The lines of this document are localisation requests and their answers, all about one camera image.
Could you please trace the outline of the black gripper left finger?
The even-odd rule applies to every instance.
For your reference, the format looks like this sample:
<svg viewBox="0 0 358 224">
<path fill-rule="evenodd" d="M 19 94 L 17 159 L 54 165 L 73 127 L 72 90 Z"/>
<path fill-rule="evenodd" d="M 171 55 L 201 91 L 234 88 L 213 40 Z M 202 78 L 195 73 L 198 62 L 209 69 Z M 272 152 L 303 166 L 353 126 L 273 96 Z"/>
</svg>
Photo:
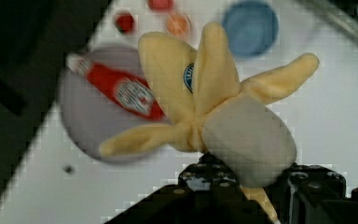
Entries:
<svg viewBox="0 0 358 224">
<path fill-rule="evenodd" d="M 255 195 L 212 154 L 105 224 L 272 224 Z"/>
</svg>

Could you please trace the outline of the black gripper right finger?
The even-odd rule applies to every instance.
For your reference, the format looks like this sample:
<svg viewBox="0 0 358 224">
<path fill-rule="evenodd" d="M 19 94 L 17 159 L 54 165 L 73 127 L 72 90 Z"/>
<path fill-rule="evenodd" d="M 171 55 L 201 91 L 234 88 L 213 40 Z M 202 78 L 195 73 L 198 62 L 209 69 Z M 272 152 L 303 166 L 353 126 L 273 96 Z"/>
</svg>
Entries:
<svg viewBox="0 0 358 224">
<path fill-rule="evenodd" d="M 281 224 L 358 224 L 358 187 L 346 195 L 343 175 L 293 164 L 265 188 Z"/>
</svg>

